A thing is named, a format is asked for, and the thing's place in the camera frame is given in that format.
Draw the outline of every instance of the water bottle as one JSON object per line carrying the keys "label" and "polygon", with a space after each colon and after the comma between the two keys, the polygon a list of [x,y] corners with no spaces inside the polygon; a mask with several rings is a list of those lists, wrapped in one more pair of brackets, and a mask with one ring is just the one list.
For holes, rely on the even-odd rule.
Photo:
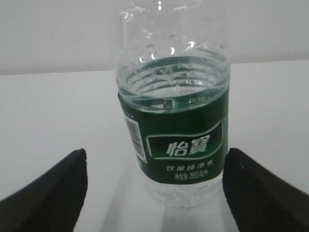
{"label": "water bottle", "polygon": [[227,154],[230,62],[223,0],[125,0],[117,10],[118,98],[147,189],[206,201]]}

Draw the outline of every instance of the bottle label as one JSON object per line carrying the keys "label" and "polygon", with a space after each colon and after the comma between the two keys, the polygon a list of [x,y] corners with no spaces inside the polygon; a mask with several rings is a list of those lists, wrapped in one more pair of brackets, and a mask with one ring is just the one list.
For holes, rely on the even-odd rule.
{"label": "bottle label", "polygon": [[228,90],[212,103],[179,113],[149,113],[118,94],[142,171],[155,182],[189,185],[211,180],[227,154]]}

